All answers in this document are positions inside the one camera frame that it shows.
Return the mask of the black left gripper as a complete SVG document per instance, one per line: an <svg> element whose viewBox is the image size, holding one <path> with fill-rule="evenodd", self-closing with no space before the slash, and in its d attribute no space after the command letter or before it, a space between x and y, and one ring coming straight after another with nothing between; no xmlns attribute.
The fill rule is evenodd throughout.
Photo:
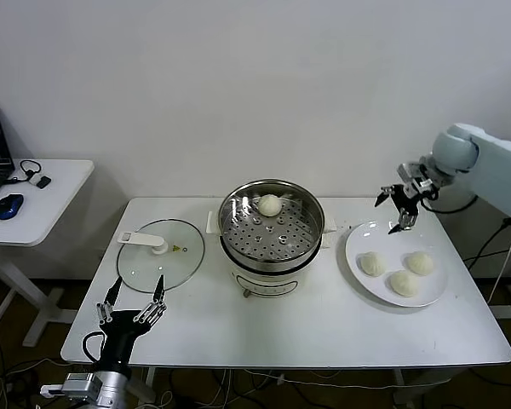
<svg viewBox="0 0 511 409"><path fill-rule="evenodd" d="M122 278L118 277L104 301L96 303L100 328L106 336L99 358L100 372L129 372L136 339L148 333L150 326L155 325L167 309L163 275L158 279L152 300L141 311L113 312L121 285Z"/></svg>

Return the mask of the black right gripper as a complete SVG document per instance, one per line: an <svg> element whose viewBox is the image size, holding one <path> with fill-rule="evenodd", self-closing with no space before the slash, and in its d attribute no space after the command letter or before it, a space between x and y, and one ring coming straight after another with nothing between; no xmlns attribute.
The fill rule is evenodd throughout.
<svg viewBox="0 0 511 409"><path fill-rule="evenodd" d="M399 212L398 222L390 228L389 234L408 231L415 226L418 217L418 203L422 196L417 191L411 191L410 187L410 185L404 184L382 187L376 197L375 207L391 198Z"/></svg>

